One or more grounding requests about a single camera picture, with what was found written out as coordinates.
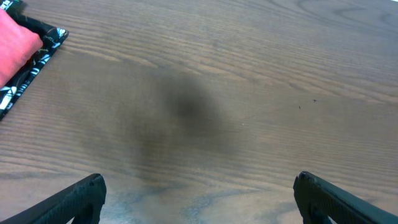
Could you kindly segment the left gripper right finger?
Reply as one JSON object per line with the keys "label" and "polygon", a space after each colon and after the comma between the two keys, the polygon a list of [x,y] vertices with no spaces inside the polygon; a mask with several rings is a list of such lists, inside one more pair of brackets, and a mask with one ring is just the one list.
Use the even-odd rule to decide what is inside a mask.
{"label": "left gripper right finger", "polygon": [[303,224],[397,223],[396,215],[307,171],[296,176],[293,190]]}

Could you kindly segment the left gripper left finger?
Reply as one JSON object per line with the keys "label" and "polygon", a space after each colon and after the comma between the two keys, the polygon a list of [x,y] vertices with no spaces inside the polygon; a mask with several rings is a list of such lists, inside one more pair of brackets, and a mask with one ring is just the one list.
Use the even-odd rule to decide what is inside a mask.
{"label": "left gripper left finger", "polygon": [[101,174],[91,174],[1,224],[98,224],[106,199]]}

